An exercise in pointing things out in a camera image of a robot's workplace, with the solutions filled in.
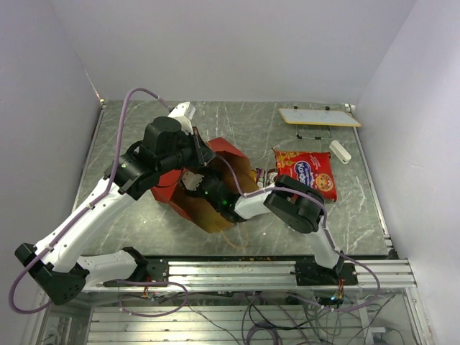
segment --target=candy wrapper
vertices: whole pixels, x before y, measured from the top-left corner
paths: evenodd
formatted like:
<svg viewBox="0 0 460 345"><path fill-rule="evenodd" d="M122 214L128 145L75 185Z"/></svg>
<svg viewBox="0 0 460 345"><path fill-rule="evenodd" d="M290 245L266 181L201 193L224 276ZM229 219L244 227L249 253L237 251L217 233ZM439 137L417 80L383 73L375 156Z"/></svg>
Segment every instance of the candy wrapper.
<svg viewBox="0 0 460 345"><path fill-rule="evenodd" d="M319 190L326 199L337 201L337 190L332 176L329 152L275 152L278 175L292 178Z"/></svg>
<svg viewBox="0 0 460 345"><path fill-rule="evenodd" d="M256 170L252 170L252 178L259 188L267 187L275 183L277 177L278 172L276 169L266 171L262 167L257 167Z"/></svg>

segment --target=floor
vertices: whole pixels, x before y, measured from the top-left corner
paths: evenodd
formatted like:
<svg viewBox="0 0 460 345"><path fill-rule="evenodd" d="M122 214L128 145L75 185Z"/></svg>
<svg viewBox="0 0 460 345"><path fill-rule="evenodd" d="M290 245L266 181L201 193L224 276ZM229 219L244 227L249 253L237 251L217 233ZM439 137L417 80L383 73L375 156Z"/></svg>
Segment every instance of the floor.
<svg viewBox="0 0 460 345"><path fill-rule="evenodd" d="M121 101L106 101L103 117L84 172L78 196L81 203L92 191L103 171L111 165L121 110ZM271 102L192 102L196 113L192 123L206 140L223 137L251 160L252 167L275 167L272 148L278 150L326 152L331 140L339 140L352 156L348 165L331 158L339 199L328 203L328 226L336 243L349 254L386 254L383 225L380 220L366 169L351 127L299 126L304 139L296 137L296 127L286 124L279 108L297 105L300 109L322 109L319 103ZM330 106L343 110L343 106ZM133 101L129 105L124 128L123 150L142 138L145 126L156 116L167 115L154 101ZM276 216L266 214L238 224L222 234L208 234L181 218L170 207L145 193L133 206L102 229L84 252L108 254L133 246L143 254L175 255L280 255L311 254L302 234L289 228Z"/></svg>

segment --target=red snack bag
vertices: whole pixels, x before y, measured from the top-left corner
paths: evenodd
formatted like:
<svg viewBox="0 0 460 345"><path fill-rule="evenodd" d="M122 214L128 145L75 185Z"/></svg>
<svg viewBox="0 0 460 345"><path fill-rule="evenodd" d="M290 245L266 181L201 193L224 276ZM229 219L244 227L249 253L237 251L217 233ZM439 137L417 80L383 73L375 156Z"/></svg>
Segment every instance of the red snack bag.
<svg viewBox="0 0 460 345"><path fill-rule="evenodd" d="M275 152L278 175L292 178L319 190L326 199L337 201L337 190L332 176L329 152Z"/></svg>

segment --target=paper bag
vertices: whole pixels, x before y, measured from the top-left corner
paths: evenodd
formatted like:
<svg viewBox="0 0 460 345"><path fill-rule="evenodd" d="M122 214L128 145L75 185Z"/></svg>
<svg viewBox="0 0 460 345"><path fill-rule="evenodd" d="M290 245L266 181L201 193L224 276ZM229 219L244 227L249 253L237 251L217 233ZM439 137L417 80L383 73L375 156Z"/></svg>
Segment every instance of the paper bag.
<svg viewBox="0 0 460 345"><path fill-rule="evenodd" d="M252 177L248 157L224 138L212 139L208 144L217 155L222 156L230 163L243 192L249 193L259 189ZM232 192L238 193L230 169L222 160L215 158L209 163L209 167L221 172L223 174L222 181L226 186ZM180 174L181 171L179 170L164 174L160 178L160 184L151 189L155 199L161 203L169 204L183 218L192 221L206 232L215 233L231 227L233 224L216 212L206 199L192 198L185 194L178 185Z"/></svg>

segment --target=whiteboard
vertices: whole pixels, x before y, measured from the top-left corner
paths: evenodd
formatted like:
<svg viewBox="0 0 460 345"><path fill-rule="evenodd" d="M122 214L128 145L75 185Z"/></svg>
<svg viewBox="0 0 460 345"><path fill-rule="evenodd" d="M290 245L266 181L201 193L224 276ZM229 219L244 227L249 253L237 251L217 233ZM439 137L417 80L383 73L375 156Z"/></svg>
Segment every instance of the whiteboard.
<svg viewBox="0 0 460 345"><path fill-rule="evenodd" d="M311 109L278 109L288 124L360 127L361 124L344 111Z"/></svg>

